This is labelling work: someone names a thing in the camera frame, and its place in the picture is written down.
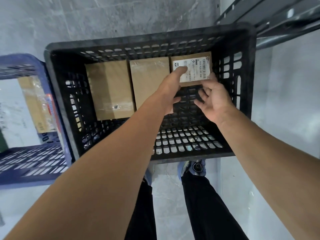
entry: sneaker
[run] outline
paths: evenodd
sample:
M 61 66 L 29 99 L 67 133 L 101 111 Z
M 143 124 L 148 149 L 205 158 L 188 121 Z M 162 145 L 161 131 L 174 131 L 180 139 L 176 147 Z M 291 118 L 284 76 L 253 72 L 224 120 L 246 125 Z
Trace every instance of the sneaker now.
M 206 175 L 206 160 L 197 161 L 181 161 L 178 164 L 178 177 L 181 181 L 181 177 L 186 172 L 190 172 L 193 175 L 205 176 Z
M 146 169 L 146 173 L 143 176 L 143 180 L 149 185 L 151 186 L 152 183 L 152 174 L 150 172 L 150 170 L 147 168 Z

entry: barcode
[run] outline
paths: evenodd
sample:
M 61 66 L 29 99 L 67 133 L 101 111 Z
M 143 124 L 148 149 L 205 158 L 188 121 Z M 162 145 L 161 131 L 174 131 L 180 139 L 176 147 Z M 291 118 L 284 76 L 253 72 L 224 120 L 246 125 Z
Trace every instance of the barcode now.
M 206 76 L 206 60 L 202 60 L 202 75 L 203 75 L 204 79 L 207 78 L 207 76 Z

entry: left hand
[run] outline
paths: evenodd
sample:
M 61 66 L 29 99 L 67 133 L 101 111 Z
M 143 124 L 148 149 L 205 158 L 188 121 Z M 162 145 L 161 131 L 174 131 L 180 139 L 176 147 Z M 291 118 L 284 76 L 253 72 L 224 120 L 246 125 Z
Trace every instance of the left hand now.
M 157 90 L 157 92 L 161 93 L 164 96 L 165 115 L 172 114 L 174 112 L 173 104 L 178 103 L 181 100 L 181 97 L 174 96 L 180 89 L 180 77 L 182 74 L 186 73 L 187 70 L 188 68 L 186 66 L 178 67 L 163 79 Z

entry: metal rack frame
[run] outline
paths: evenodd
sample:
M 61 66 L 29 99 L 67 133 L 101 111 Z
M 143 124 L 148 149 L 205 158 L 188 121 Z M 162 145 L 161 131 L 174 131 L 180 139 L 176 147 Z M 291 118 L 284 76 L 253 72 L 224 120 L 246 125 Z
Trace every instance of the metal rack frame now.
M 257 50 L 320 28 L 320 0 L 235 0 L 217 25 L 249 22 L 257 28 Z

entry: hand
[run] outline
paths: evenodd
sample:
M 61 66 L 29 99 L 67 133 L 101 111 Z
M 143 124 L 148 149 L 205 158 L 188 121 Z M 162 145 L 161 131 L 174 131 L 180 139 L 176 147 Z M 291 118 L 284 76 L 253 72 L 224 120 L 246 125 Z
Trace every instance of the hand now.
M 197 105 L 204 115 L 212 122 L 217 123 L 217 117 L 220 112 L 235 108 L 229 93 L 224 88 L 213 72 L 210 73 L 210 79 L 202 80 L 203 89 L 199 90 L 199 95 L 204 103 L 195 99 Z
M 180 77 L 186 73 L 187 70 L 188 68 L 186 66 L 178 67 L 163 79 L 157 90 L 165 100 L 165 115 L 173 113 L 173 104 L 181 100 L 181 97 L 174 96 L 180 89 Z

